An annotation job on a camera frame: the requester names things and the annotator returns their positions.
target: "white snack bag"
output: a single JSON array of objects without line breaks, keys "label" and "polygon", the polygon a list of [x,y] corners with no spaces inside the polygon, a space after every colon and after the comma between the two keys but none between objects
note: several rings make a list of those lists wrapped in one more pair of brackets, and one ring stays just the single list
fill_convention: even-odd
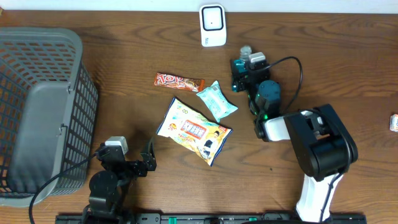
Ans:
[{"label": "white snack bag", "polygon": [[197,93],[197,95],[205,102],[217,122],[238,109],[236,106],[228,103],[221,92],[218,81],[215,81],[211,86]]}]

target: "plastic basket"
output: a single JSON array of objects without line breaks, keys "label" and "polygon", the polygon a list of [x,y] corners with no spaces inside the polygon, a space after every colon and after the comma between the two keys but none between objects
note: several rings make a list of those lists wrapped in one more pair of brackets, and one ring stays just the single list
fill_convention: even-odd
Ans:
[{"label": "plastic basket", "polygon": [[[90,153],[97,90],[67,29],[0,28],[0,205],[26,207],[52,176]],[[70,194],[87,164],[36,199]]]}]

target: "wood grain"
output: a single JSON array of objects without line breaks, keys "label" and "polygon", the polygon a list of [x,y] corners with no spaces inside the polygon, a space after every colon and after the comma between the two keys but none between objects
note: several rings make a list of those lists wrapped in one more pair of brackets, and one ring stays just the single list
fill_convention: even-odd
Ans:
[{"label": "wood grain", "polygon": [[[65,27],[84,45],[83,61],[99,86],[95,150],[110,136],[129,141],[129,159],[155,134],[173,96],[213,119],[188,91],[153,86],[156,72],[218,80],[239,109],[221,123],[232,127],[213,167],[196,154],[156,137],[157,170],[134,183],[126,206],[164,213],[262,213],[294,208],[303,172],[289,142],[266,143],[253,131],[244,93],[231,91],[228,60],[244,44],[272,62],[294,55],[304,67],[299,98],[290,110],[331,103],[354,138],[359,160],[340,182],[331,210],[363,212],[368,223],[398,222],[398,16],[355,14],[227,14],[225,46],[203,48],[197,13],[5,11],[0,26]],[[272,69],[284,103],[299,79],[293,62]],[[101,170],[90,164],[88,178]],[[88,186],[49,197],[34,207],[37,223],[80,213]],[[0,223],[27,223],[26,208],[0,208]]]}]

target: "text on candy wrapper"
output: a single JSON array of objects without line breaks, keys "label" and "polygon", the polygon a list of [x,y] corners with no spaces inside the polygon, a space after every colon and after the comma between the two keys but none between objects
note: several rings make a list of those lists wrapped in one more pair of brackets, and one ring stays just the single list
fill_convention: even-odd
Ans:
[{"label": "text on candy wrapper", "polygon": [[195,124],[192,121],[186,120],[184,125],[181,127],[181,131],[185,131],[185,133],[197,139],[201,139],[206,132],[206,128],[199,124]]},{"label": "text on candy wrapper", "polygon": [[175,77],[173,75],[166,75],[166,74],[158,74],[157,80],[161,83],[164,84],[166,82],[181,82],[184,80],[182,77]]}]

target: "white background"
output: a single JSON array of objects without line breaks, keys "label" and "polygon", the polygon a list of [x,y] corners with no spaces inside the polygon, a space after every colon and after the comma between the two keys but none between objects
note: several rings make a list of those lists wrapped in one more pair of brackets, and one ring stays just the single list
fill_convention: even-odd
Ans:
[{"label": "white background", "polygon": [[191,11],[219,3],[227,12],[398,13],[398,0],[0,0],[3,9]]}]

